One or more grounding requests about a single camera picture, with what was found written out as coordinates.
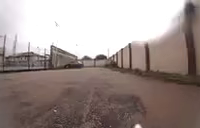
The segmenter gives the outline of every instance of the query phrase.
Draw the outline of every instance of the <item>ground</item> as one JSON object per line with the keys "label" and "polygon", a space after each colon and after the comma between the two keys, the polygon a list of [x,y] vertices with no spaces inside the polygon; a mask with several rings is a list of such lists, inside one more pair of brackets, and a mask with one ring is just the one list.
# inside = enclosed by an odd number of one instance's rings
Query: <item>ground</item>
{"label": "ground", "polygon": [[0,74],[0,128],[193,128],[200,87],[83,68]]}

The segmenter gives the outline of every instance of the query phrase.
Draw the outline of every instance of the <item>tree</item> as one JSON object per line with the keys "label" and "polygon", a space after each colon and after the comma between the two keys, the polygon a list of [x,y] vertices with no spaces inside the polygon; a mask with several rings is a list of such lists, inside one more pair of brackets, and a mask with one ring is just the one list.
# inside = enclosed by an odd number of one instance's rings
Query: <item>tree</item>
{"label": "tree", "polygon": [[95,57],[96,60],[104,60],[107,59],[107,56],[103,55],[103,54],[99,54]]}
{"label": "tree", "polygon": [[92,60],[92,58],[89,56],[84,56],[84,57],[82,57],[82,60]]}

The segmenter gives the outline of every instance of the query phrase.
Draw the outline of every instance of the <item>roof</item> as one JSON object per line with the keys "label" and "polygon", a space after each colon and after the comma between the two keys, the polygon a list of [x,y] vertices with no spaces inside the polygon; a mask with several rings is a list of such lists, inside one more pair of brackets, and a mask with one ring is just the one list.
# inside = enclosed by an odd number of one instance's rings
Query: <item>roof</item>
{"label": "roof", "polygon": [[60,53],[63,53],[63,54],[67,54],[67,55],[70,55],[70,56],[73,56],[73,57],[77,57],[76,55],[72,54],[72,53],[69,53],[63,49],[60,49],[60,48],[57,48],[56,46],[54,45],[51,45],[51,49],[55,49],[57,51],[59,51]]}

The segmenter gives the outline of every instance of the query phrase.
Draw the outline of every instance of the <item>car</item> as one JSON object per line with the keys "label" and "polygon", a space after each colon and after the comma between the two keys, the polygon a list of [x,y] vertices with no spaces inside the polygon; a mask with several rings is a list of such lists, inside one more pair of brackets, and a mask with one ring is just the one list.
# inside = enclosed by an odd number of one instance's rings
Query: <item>car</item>
{"label": "car", "polygon": [[69,64],[66,64],[64,68],[82,68],[83,66],[81,61],[72,61]]}

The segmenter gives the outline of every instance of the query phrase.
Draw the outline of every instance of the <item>overcast sky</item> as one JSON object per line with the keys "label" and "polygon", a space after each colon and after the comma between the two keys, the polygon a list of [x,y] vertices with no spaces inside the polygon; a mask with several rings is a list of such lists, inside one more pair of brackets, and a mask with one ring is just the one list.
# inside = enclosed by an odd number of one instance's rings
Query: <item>overcast sky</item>
{"label": "overcast sky", "polygon": [[79,57],[107,54],[108,48],[113,54],[132,41],[162,35],[183,4],[184,0],[0,0],[0,34],[8,35],[8,49],[17,33],[20,49],[27,49],[29,41],[33,49],[49,48],[54,42]]}

